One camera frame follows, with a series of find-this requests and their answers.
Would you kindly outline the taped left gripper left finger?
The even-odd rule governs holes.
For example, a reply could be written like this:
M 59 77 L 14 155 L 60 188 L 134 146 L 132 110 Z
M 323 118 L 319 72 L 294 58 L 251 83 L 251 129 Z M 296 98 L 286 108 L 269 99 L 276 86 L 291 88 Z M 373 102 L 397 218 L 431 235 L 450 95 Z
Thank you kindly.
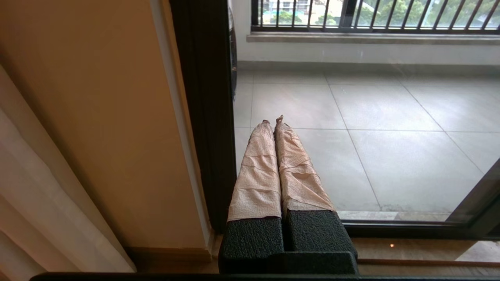
M 264 120 L 253 129 L 241 161 L 220 253 L 284 251 L 281 197 L 275 138 Z

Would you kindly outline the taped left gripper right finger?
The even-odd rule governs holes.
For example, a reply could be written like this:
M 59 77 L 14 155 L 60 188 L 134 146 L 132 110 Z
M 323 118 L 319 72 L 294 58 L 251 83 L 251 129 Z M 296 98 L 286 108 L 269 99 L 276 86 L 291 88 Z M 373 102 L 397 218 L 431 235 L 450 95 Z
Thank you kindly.
M 274 135 L 286 250 L 355 254 L 357 250 L 324 190 L 310 156 L 283 116 L 276 119 Z

